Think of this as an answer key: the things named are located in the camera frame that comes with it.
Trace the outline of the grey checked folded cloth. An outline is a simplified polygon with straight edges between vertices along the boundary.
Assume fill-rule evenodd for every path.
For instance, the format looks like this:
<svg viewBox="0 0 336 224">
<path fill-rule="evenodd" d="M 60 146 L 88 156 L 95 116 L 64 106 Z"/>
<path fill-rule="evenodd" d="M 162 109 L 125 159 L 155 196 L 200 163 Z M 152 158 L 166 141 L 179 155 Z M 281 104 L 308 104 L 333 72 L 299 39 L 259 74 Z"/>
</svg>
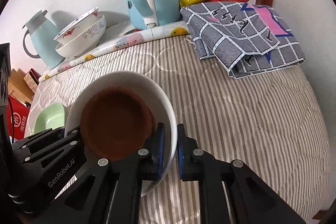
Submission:
<svg viewBox="0 0 336 224">
<path fill-rule="evenodd" d="M 216 58 L 232 78 L 283 69 L 306 59 L 291 29 L 269 6 L 205 2 L 180 12 L 197 56 Z"/>
</svg>

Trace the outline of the fruit patterned plastic mat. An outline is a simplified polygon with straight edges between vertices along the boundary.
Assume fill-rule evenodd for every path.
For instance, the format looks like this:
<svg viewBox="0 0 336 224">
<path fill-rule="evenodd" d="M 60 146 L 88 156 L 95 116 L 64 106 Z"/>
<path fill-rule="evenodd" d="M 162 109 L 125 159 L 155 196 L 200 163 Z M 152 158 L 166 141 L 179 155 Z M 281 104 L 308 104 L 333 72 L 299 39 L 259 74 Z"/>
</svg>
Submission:
<svg viewBox="0 0 336 224">
<path fill-rule="evenodd" d="M 86 61 L 95 59 L 96 57 L 100 57 L 111 52 L 123 50 L 125 48 L 129 48 L 146 42 L 151 42 L 153 40 L 160 40 L 180 35 L 188 35 L 189 33 L 190 32 L 185 22 L 179 21 L 110 39 L 106 42 L 103 42 L 93 50 L 83 53 L 79 57 L 66 59 L 56 68 L 46 71 L 39 78 L 39 82 L 41 83 L 55 75 L 58 75 L 63 71 L 75 67 L 76 65 L 82 64 Z"/>
</svg>

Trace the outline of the white ceramic bowl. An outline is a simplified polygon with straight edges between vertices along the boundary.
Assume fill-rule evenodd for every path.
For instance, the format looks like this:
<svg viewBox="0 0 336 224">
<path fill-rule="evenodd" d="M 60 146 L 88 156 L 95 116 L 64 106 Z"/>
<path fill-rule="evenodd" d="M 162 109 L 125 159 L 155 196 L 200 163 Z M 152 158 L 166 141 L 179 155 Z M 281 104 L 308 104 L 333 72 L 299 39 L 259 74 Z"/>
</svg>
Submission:
<svg viewBox="0 0 336 224">
<path fill-rule="evenodd" d="M 156 123 L 165 125 L 165 149 L 163 153 L 162 176 L 157 181 L 144 181 L 141 196 L 152 192 L 165 178 L 170 170 L 177 149 L 177 120 L 174 109 L 166 93 L 152 79 L 141 73 L 117 71 L 99 77 L 90 83 L 76 98 L 67 117 L 65 133 L 67 136 L 80 125 L 82 110 L 96 93 L 110 87 L 120 86 L 140 96 L 154 116 Z"/>
</svg>

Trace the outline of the green square plate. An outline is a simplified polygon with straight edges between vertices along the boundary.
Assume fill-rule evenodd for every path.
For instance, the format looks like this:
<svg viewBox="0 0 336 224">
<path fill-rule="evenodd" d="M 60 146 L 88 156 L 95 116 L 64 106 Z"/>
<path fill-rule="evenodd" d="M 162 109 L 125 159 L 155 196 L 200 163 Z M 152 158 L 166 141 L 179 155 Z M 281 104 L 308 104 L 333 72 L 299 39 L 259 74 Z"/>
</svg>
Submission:
<svg viewBox="0 0 336 224">
<path fill-rule="evenodd" d="M 66 108 L 59 102 L 53 103 L 43 109 L 38 115 L 34 133 L 39 133 L 47 129 L 56 129 L 66 125 L 67 111 Z"/>
</svg>

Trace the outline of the brown bowl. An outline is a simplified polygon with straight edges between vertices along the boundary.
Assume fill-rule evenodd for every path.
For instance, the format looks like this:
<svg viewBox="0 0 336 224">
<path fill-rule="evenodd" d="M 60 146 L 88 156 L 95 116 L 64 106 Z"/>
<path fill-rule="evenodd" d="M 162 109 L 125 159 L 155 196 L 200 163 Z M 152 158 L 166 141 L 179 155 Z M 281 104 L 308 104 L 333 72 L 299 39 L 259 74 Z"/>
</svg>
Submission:
<svg viewBox="0 0 336 224">
<path fill-rule="evenodd" d="M 95 94 L 85 105 L 80 133 L 98 157 L 121 160 L 143 147 L 155 132 L 153 114 L 135 92 L 120 86 Z"/>
</svg>

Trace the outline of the large white porcelain bowl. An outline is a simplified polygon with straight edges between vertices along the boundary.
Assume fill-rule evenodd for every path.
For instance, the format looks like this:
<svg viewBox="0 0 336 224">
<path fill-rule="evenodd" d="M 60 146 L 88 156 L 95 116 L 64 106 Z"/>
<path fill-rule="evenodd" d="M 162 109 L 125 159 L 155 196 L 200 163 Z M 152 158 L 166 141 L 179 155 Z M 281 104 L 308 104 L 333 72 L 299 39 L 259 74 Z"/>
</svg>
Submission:
<svg viewBox="0 0 336 224">
<path fill-rule="evenodd" d="M 100 41 L 106 29 L 105 15 L 98 16 L 98 21 L 90 28 L 84 31 L 82 34 L 72 39 L 65 45 L 59 44 L 55 50 L 56 52 L 65 58 L 72 58 L 81 56 L 89 49 L 95 47 Z"/>
</svg>

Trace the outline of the light blue thermos jug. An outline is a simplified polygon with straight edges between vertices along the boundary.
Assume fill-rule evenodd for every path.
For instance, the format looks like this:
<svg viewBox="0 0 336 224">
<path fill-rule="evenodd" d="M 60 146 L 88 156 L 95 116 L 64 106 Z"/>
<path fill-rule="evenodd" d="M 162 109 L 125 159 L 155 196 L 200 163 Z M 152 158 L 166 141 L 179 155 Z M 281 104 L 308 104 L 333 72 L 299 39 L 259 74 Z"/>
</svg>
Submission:
<svg viewBox="0 0 336 224">
<path fill-rule="evenodd" d="M 38 11 L 22 28 L 27 28 L 23 37 L 23 49 L 25 53 L 33 59 L 42 59 L 49 69 L 59 65 L 64 57 L 56 51 L 59 44 L 54 37 L 59 33 L 58 28 L 46 18 L 47 10 Z M 33 55 L 26 47 L 25 38 L 29 35 L 34 50 L 37 52 Z"/>
</svg>

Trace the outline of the patterned red book box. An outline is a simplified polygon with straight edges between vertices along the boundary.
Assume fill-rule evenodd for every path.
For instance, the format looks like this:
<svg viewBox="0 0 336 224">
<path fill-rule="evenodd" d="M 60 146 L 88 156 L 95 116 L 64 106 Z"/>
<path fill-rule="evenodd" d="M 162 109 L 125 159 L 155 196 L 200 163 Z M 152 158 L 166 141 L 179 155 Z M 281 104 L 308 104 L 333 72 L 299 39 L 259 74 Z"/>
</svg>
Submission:
<svg viewBox="0 0 336 224">
<path fill-rule="evenodd" d="M 24 82 L 29 87 L 30 91 L 32 91 L 34 94 L 38 88 L 40 77 L 41 75 L 32 68 L 23 77 Z"/>
</svg>

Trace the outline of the red paper bag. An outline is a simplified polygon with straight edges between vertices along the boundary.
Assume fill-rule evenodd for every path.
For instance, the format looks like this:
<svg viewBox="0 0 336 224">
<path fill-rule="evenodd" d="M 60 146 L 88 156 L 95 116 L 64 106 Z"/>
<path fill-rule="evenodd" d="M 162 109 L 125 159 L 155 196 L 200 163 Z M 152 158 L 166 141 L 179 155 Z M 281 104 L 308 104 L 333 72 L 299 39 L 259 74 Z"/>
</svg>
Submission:
<svg viewBox="0 0 336 224">
<path fill-rule="evenodd" d="M 15 98 L 10 97 L 10 102 L 11 104 L 8 103 L 6 110 L 9 136 L 12 137 L 12 135 L 14 135 L 15 141 L 21 140 L 25 137 L 25 129 L 30 109 Z"/>
</svg>

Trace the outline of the brown cardboard box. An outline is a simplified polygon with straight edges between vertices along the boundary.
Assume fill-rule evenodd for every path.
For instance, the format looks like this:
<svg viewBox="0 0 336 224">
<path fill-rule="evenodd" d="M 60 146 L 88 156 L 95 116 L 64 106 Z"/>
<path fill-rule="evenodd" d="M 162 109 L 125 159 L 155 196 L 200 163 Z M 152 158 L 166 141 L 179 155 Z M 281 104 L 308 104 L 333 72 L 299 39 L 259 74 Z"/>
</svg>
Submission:
<svg viewBox="0 0 336 224">
<path fill-rule="evenodd" d="M 9 77 L 9 94 L 16 100 L 22 103 L 32 104 L 34 93 L 30 90 L 29 86 L 25 83 L 23 76 L 15 69 L 11 70 L 11 76 Z"/>
</svg>

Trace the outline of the striped quilted bed cover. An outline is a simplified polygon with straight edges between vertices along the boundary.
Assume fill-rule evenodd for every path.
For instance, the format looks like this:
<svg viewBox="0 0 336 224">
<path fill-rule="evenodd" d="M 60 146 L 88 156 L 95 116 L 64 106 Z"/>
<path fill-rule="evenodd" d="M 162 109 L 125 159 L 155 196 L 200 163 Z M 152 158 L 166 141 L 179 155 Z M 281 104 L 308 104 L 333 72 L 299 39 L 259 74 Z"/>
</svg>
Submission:
<svg viewBox="0 0 336 224">
<path fill-rule="evenodd" d="M 187 36 L 90 58 L 45 80 L 35 93 L 25 134 L 34 132 L 45 107 L 59 102 L 70 108 L 87 85 L 114 71 L 153 79 L 201 149 L 222 161 L 244 161 L 304 220 L 328 199 L 329 139 L 301 68 L 233 79 L 217 59 L 200 60 Z"/>
</svg>

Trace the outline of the blue patterned porcelain bowl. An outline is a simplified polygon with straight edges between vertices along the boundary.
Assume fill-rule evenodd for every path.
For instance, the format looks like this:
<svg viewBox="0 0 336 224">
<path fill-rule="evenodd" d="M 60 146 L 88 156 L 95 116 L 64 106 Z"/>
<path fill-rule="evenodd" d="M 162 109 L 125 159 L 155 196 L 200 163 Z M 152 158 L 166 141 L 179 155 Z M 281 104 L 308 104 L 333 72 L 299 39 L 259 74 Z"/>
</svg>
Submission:
<svg viewBox="0 0 336 224">
<path fill-rule="evenodd" d="M 54 41 L 65 45 L 72 39 L 76 38 L 84 31 L 88 30 L 94 23 L 98 21 L 98 7 L 95 7 L 77 19 L 72 21 L 66 27 L 64 27 L 55 37 Z"/>
</svg>

